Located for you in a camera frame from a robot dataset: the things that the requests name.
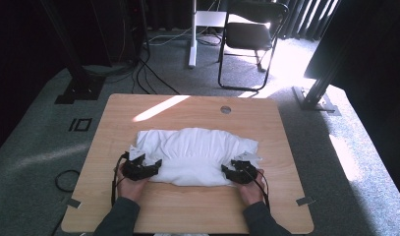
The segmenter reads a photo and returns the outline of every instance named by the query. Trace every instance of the wooden table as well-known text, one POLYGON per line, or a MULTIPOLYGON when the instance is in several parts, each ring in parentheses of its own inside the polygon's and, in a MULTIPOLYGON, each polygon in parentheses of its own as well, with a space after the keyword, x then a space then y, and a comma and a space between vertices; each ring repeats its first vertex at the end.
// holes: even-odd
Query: wooden table
MULTIPOLYGON (((113 94, 105 107, 62 222, 67 232, 92 232, 111 209, 113 168, 136 144, 140 130, 187 127, 224 130, 258 141, 259 166, 268 181, 271 213, 292 233, 314 229, 276 103, 263 98, 113 94), (231 112, 221 112, 228 106, 231 112)), ((139 233, 248 233, 245 208, 233 187, 177 187, 148 183, 135 227, 139 233)))

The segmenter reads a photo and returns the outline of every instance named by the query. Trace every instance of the white cloth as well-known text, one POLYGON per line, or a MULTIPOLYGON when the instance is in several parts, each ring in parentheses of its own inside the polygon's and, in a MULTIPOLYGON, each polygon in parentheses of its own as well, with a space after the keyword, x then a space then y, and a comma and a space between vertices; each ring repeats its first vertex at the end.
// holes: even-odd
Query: white cloth
POLYGON ((231 184, 221 171, 221 164, 231 165, 230 160, 245 151, 256 153, 257 141, 202 128, 149 130, 138 133, 137 148, 145 151, 146 164, 162 159, 159 173, 150 181, 177 186, 221 186, 231 184))

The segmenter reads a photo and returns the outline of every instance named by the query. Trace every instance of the black chair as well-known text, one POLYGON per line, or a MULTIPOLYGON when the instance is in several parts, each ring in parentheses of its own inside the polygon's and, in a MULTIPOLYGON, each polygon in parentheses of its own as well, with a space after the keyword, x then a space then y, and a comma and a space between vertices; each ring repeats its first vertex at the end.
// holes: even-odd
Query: black chair
POLYGON ((223 37, 221 41, 218 62, 218 84, 224 89, 259 91, 266 85, 269 76, 270 64, 276 48, 278 34, 288 17, 288 7, 280 3, 241 1, 229 6, 224 24, 223 37), (232 22, 230 16, 239 16, 250 23, 232 22), (224 86, 221 82, 221 71, 223 66, 224 46, 230 48, 253 50, 257 58, 257 67, 262 71, 260 62, 267 51, 271 50, 270 61, 266 69, 263 85, 260 88, 243 88, 224 86), (257 52, 264 51, 264 55, 258 58, 257 52))

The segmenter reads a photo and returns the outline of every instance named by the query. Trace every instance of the hand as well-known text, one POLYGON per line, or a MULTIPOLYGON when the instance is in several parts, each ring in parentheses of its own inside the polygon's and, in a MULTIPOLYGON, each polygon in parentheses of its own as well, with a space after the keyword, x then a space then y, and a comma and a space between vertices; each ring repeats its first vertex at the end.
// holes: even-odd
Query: hand
MULTIPOLYGON (((261 181, 261 179, 263 178, 263 176, 262 176, 263 173, 264 173, 264 170, 259 169, 258 173, 257 173, 257 178, 256 178, 256 181, 261 185, 262 188, 264 188, 264 184, 261 181)), ((263 201, 263 193, 261 192, 261 189, 255 183, 255 181, 252 181, 251 183, 249 183, 247 185, 242 185, 242 184, 238 184, 238 183, 234 183, 234 182, 233 182, 233 184, 239 190, 240 196, 242 197, 242 200, 246 206, 250 206, 257 202, 263 201)))
POLYGON ((130 199, 137 203, 142 195, 145 184, 150 178, 145 178, 138 181, 133 181, 129 178, 126 178, 122 172, 123 166, 124 163, 120 164, 119 171, 117 171, 117 178, 118 181, 120 181, 120 183, 117 185, 118 196, 130 199))

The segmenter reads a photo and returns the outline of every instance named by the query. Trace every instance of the black stand base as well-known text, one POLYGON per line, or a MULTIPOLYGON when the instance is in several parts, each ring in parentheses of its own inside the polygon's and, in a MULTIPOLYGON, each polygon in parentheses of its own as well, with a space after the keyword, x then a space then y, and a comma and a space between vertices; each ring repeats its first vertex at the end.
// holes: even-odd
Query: black stand base
POLYGON ((56 98, 55 104, 74 104, 75 100, 97 100, 104 85, 104 77, 89 76, 86 88, 77 88, 76 80, 71 79, 64 94, 56 98))
POLYGON ((328 95, 325 94, 322 99, 316 105, 308 105, 305 100, 309 89, 302 87, 292 87, 295 92, 295 95, 298 98, 301 109, 303 110, 316 110, 316 111, 326 111, 328 115, 332 116, 341 116, 338 107, 333 105, 328 98, 328 95))

